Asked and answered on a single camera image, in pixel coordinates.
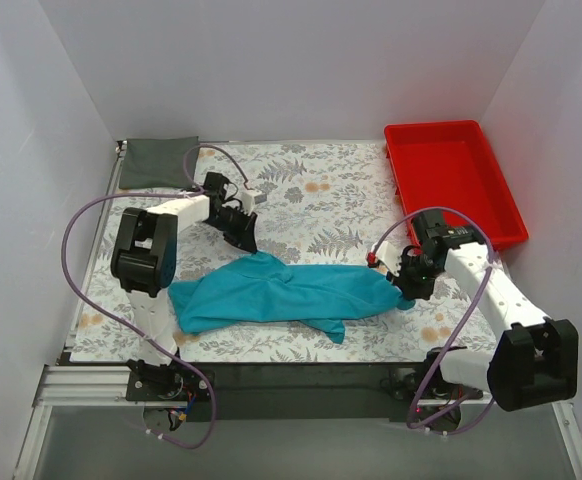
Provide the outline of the teal t shirt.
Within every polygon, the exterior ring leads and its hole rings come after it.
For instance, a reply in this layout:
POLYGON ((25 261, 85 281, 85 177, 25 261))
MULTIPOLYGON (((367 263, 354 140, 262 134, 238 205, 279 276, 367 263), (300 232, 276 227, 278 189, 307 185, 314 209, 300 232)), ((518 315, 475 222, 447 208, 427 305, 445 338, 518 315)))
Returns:
POLYGON ((365 266, 287 265, 266 252, 244 256, 195 281, 174 282, 168 295, 185 333, 298 321, 335 344, 345 339, 346 321, 415 306, 365 266))

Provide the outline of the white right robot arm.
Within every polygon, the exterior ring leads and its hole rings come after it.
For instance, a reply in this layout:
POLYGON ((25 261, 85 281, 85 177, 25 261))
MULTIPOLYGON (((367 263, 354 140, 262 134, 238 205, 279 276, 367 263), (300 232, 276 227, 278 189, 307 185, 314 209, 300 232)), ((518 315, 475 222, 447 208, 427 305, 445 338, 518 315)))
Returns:
POLYGON ((497 267, 490 240, 473 222, 450 226, 438 208, 408 218, 417 242, 402 251, 389 280, 405 300, 427 300, 437 278, 449 275, 497 340, 493 354, 447 342, 428 354, 421 385, 440 398, 459 385, 484 391, 507 412, 573 398, 578 384, 575 326, 551 318, 520 291, 497 267))

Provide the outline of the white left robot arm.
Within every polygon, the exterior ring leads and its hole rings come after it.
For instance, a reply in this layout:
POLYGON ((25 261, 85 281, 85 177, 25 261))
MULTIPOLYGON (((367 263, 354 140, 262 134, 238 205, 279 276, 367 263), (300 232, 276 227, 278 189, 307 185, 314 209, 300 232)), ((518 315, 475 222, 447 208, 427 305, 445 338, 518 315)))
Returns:
POLYGON ((111 273, 127 294, 134 325, 141 331, 138 359, 157 367, 149 387, 164 400, 176 398, 184 386, 182 373, 169 366, 178 351, 167 289, 176 271, 179 234, 206 223, 231 246, 257 251, 255 208, 267 195, 248 187, 230 195, 229 184, 227 177, 212 172, 200 192, 181 193, 149 209, 127 208, 122 214, 111 273))

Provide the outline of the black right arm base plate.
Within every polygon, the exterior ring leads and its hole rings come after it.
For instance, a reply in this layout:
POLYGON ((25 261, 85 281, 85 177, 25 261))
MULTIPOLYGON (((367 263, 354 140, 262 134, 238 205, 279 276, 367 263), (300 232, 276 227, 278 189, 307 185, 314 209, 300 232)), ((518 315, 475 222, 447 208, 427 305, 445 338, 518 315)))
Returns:
MULTIPOLYGON (((414 399, 425 372, 414 368, 390 368, 387 375, 379 381, 380 388, 396 400, 411 401, 414 399)), ((442 400, 443 404, 450 404, 468 395, 469 400, 482 399, 481 390, 452 384, 444 381, 436 373, 425 387, 422 398, 424 400, 442 400)))

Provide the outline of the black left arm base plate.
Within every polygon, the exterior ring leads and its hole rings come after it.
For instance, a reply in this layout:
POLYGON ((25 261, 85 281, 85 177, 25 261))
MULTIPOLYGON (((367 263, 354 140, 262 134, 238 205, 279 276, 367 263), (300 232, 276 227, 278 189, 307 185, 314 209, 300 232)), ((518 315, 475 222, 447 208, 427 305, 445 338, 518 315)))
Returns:
POLYGON ((204 373, 208 381, 181 365, 150 365, 129 361, 130 370, 125 398, 128 401, 209 401, 209 386, 214 384, 215 373, 204 373))

